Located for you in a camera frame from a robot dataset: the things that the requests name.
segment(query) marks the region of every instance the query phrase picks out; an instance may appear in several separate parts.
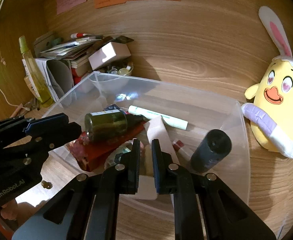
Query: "plastic bin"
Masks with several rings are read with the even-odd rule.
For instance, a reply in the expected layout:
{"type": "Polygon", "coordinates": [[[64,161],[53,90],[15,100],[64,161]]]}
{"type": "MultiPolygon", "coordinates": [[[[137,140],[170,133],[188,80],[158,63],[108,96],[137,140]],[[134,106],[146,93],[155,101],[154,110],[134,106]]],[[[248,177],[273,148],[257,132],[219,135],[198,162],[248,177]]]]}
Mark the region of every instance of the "plastic bin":
{"type": "MultiPolygon", "coordinates": [[[[54,104],[45,116],[64,112],[70,122],[84,129],[84,116],[117,104],[124,110],[130,105],[188,121],[186,130],[167,127],[171,141],[178,138],[195,150],[211,129],[221,129],[232,141],[232,151],[211,171],[217,174],[246,204],[250,192],[250,158],[248,139],[238,101],[216,93],[149,79],[93,72],[54,104]]],[[[138,138],[148,143],[145,131],[138,138]]],[[[75,174],[83,172],[65,147],[50,152],[75,174]]],[[[181,165],[185,164],[178,155],[181,165]]],[[[103,172],[103,168],[89,173],[103,172]]],[[[120,197],[120,202],[141,212],[174,221],[170,195],[156,200],[120,197]]]]}

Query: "purple plush sleeve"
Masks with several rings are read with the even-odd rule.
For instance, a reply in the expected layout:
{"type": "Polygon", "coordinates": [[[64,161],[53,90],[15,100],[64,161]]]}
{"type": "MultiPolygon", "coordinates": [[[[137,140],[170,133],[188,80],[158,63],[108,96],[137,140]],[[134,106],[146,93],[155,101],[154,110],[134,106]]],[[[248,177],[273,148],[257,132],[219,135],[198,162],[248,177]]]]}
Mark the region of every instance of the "purple plush sleeve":
{"type": "Polygon", "coordinates": [[[243,104],[242,112],[246,118],[256,123],[267,137],[271,135],[277,126],[277,123],[265,111],[252,103],[243,104]]]}

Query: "plush toy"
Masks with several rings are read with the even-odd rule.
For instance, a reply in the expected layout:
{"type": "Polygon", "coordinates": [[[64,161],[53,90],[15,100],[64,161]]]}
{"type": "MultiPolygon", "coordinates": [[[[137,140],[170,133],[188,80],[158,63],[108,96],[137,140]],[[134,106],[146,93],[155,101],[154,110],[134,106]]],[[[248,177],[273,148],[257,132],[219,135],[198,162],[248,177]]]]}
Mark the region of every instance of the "plush toy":
{"type": "Polygon", "coordinates": [[[253,104],[242,105],[242,112],[262,147],[293,159],[293,55],[277,15],[262,6],[259,17],[280,56],[272,60],[261,82],[245,91],[247,99],[255,98],[253,104]]]}

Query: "pink inner ear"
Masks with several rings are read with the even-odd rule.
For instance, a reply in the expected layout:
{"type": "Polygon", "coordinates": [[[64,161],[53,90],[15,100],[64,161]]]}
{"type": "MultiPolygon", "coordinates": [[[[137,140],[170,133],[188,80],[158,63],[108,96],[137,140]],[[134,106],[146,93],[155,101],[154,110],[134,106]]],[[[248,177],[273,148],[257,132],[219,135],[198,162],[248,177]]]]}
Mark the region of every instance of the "pink inner ear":
{"type": "Polygon", "coordinates": [[[284,41],[284,38],[282,37],[277,26],[273,22],[270,22],[270,27],[271,27],[271,30],[272,30],[274,37],[280,43],[280,45],[283,47],[285,55],[292,57],[292,53],[291,53],[289,47],[287,46],[286,42],[284,41]]]}

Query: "orange beak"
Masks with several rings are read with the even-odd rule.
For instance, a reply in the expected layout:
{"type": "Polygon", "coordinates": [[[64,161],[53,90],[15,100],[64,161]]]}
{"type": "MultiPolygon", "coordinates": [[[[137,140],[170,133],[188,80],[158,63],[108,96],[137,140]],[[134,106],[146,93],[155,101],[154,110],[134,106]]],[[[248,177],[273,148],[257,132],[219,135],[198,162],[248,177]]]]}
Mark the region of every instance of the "orange beak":
{"type": "Polygon", "coordinates": [[[280,105],[283,102],[283,96],[279,94],[277,87],[266,88],[264,90],[264,97],[271,104],[280,105]]]}

